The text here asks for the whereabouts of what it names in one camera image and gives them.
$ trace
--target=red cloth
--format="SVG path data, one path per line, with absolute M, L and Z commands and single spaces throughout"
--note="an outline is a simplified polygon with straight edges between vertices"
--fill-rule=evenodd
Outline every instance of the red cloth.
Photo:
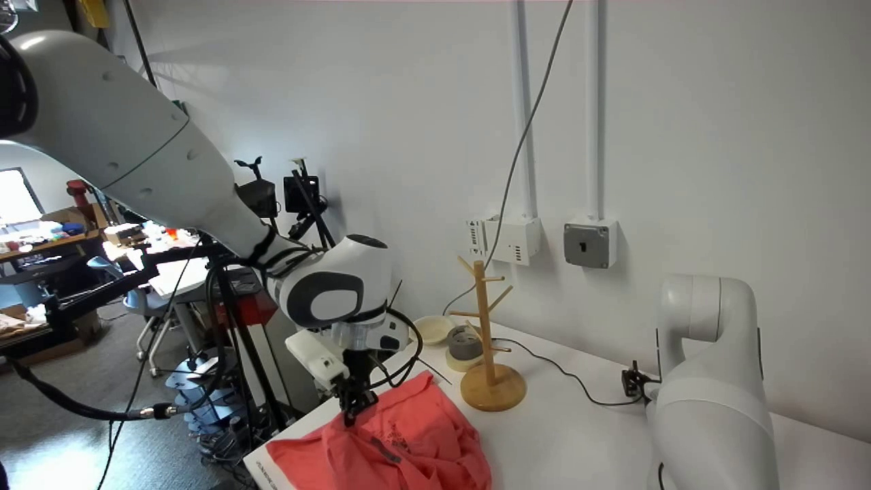
M 429 373 L 387 392 L 353 426 L 334 417 L 267 451 L 298 490 L 487 490 L 479 433 Z

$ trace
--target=electrical outlet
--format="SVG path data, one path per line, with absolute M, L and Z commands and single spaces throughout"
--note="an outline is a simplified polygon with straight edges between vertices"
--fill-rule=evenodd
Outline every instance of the electrical outlet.
M 542 247 L 542 221 L 538 217 L 507 217 L 494 243 L 498 217 L 468 221 L 470 253 L 487 257 L 493 244 L 493 260 L 530 264 Z
M 564 223 L 564 256 L 568 264 L 609 268 L 617 260 L 617 223 L 579 221 Z

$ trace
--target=robotic arm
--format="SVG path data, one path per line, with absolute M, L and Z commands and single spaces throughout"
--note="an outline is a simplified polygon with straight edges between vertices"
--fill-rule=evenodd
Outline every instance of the robotic arm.
M 686 360 L 686 338 L 712 346 Z M 730 277 L 668 277 L 659 341 L 664 377 L 648 417 L 668 482 L 678 490 L 777 490 L 753 290 Z
M 313 253 L 274 237 L 233 194 L 233 173 L 189 117 L 112 51 L 72 33 L 2 40 L 0 138 L 36 147 L 124 206 L 204 230 L 267 271 L 277 308 L 302 326 L 291 354 L 323 388 L 349 375 L 346 350 L 394 350 L 389 251 L 349 234 Z

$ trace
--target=wire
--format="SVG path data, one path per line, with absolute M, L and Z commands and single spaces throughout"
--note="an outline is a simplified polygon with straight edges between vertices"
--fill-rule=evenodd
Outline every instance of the wire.
M 565 369 L 560 361 L 535 354 L 532 349 L 523 346 L 523 343 L 515 341 L 515 338 L 493 338 L 493 341 L 498 341 L 498 343 L 515 343 L 515 346 L 519 346 L 526 354 L 535 355 L 538 361 L 551 364 L 560 375 L 573 377 L 573 381 L 579 384 L 581 395 L 585 395 L 594 406 L 636 406 L 636 399 L 595 399 L 595 398 L 590 395 L 587 384 L 585 384 L 576 373 Z
M 400 282 L 392 289 L 392 297 L 389 297 L 387 308 L 392 308 L 392 301 L 398 301 L 398 297 L 400 297 L 400 290 L 402 290 L 402 282 L 404 282 L 404 281 L 400 281 Z
M 291 268 L 297 268 L 302 260 L 306 260 L 311 256 L 321 253 L 321 247 L 304 247 L 298 256 L 291 256 L 287 260 L 283 260 L 283 266 L 277 271 L 267 271 L 270 277 L 283 277 Z
M 185 271 L 188 271 L 188 264 L 189 264 L 189 260 L 185 260 L 180 277 L 176 277 L 174 286 L 172 286 L 172 293 L 168 293 L 168 301 L 165 301 L 165 308 L 164 308 L 164 312 L 159 312 L 159 320 L 165 320 L 165 316 L 168 316 L 168 309 L 172 309 L 172 305 L 174 305 L 174 297 L 176 297 L 180 282 L 183 282 L 183 277 L 185 277 Z M 134 403 L 136 403 L 143 364 L 147 364 L 147 361 L 142 360 L 142 361 L 139 361 L 136 381 L 134 381 L 134 388 L 131 388 L 131 398 L 127 398 L 127 406 L 124 406 L 124 417 L 131 417 L 131 407 L 134 407 Z M 106 463 L 102 463 L 102 473 L 101 473 L 98 490 L 106 483 L 106 475 L 108 475 L 108 468 L 112 468 L 112 459 L 113 459 L 113 447 L 117 447 L 117 437 L 120 437 L 123 429 L 124 429 L 124 419 L 117 422 L 117 433 L 112 436 L 112 419 L 108 419 L 108 455 L 106 455 Z
M 42 398 L 49 398 L 51 403 L 62 406 L 64 410 L 85 417 L 85 419 L 142 419 L 139 414 L 123 414 L 123 410 L 102 410 L 102 407 L 93 407 L 85 406 L 72 398 L 67 398 L 64 392 L 60 392 L 57 385 L 41 381 L 33 375 L 30 368 L 23 368 L 18 360 L 8 355 L 10 368 L 26 381 L 33 384 Z
M 432 369 L 441 381 L 452 384 L 436 364 L 429 364 L 426 360 L 419 355 L 419 361 Z
M 302 199 L 304 199 L 304 206 L 306 206 L 306 213 L 311 213 L 311 217 L 315 221 L 315 229 L 317 229 L 317 234 L 321 234 L 321 244 L 323 247 L 334 247 L 334 238 L 332 238 L 332 234 L 330 234 L 330 229 L 327 229 L 327 223 L 323 223 L 323 217 L 321 217 L 321 213 L 317 213 L 317 206 L 306 199 L 306 194 L 304 194 L 304 185 L 302 185 L 302 179 L 306 179 L 306 173 L 302 173 L 302 170 L 297 170 L 293 168 L 293 183 L 297 183 L 297 188 L 298 188 L 298 194 L 302 194 Z
M 500 191 L 500 203 L 498 203 L 498 221 L 494 221 L 493 247 L 490 247 L 490 253 L 487 253 L 483 268 L 490 266 L 490 260 L 493 260 L 493 256 L 494 256 L 494 251 L 498 251 L 498 238 L 500 238 L 500 229 L 504 229 L 504 221 L 507 221 L 507 203 L 509 203 L 509 195 L 512 195 L 512 183 L 515 183 L 515 170 L 516 170 L 516 164 L 519 164 L 519 151 L 523 151 L 523 147 L 526 147 L 526 140 L 527 140 L 527 132 L 530 132 L 532 119 L 535 119 L 535 113 L 538 113 L 538 106 L 542 106 L 542 100 L 543 100 L 547 82 L 549 82 L 549 74 L 551 74 L 551 61 L 556 61 L 556 53 L 557 53 L 557 48 L 560 48 L 564 30 L 565 30 L 565 22 L 568 22 L 572 7 L 573 7 L 573 0 L 565 0 L 565 7 L 564 7 L 564 14 L 560 14 L 560 25 L 557 25 L 557 30 L 556 30 L 556 37 L 551 37 L 551 47 L 549 47 L 549 53 L 547 53 L 547 66 L 543 66 L 543 75 L 542 75 L 535 100 L 532 100 L 532 106 L 530 106 L 530 112 L 527 112 L 527 117 L 526 117 L 523 132 L 519 132 L 519 138 L 516 138 L 516 147 L 515 147 L 515 155 L 512 155 L 512 166 L 509 166 L 509 176 L 507 176 L 507 185 L 504 185 L 504 191 Z M 441 312 L 445 312 L 455 301 L 460 301 L 460 298 L 462 298 L 464 293 L 470 293 L 470 290 L 473 290 L 473 286 L 464 289 L 462 293 L 456 293 L 455 298 L 449 298 Z
M 404 377 L 407 377 L 410 369 L 414 369 L 414 361 L 419 360 L 419 354 L 422 354 L 422 349 L 424 349 L 424 341 L 422 341 L 419 330 L 414 326 L 414 320 L 410 320 L 407 316 L 402 316 L 402 312 L 394 309 L 394 308 L 387 308 L 387 312 L 394 316 L 394 319 L 400 319 L 400 320 L 414 331 L 417 346 L 414 346 L 414 354 L 410 354 L 394 373 L 389 373 L 389 375 L 383 373 L 383 377 L 376 381 L 372 388 L 376 388 L 376 385 L 383 385 L 383 384 L 389 384 L 389 385 L 404 384 Z
M 134 30 L 134 40 L 136 40 L 136 48 L 139 48 L 139 57 L 142 57 L 142 67 L 143 67 L 143 74 L 147 74 L 147 82 L 150 82 L 151 86 L 158 86 L 158 79 L 155 79 L 155 71 L 151 71 L 151 59 L 150 59 L 147 51 L 143 51 L 142 33 L 139 33 L 139 22 L 136 22 L 136 14 L 134 14 L 131 0 L 124 0 L 124 10 L 127 10 L 127 22 L 131 22 L 131 30 Z
M 659 478 L 659 490 L 664 490 L 664 463 L 659 463 L 655 478 Z
M 468 286 L 464 290 L 460 290 L 456 297 L 452 297 L 444 308 L 441 316 L 445 316 L 452 309 L 455 301 L 460 301 L 462 297 L 468 297 L 473 290 L 473 286 Z

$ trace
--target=wooden stand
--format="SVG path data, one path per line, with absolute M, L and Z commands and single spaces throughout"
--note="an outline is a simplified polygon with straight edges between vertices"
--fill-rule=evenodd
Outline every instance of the wooden stand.
M 483 264 L 473 260 L 473 286 L 479 298 L 479 323 L 481 323 L 481 364 L 464 369 L 460 392 L 462 399 L 479 410 L 507 410 L 526 398 L 526 381 L 516 369 L 493 361 L 493 335 L 490 312 L 509 293 L 509 289 L 490 305 Z

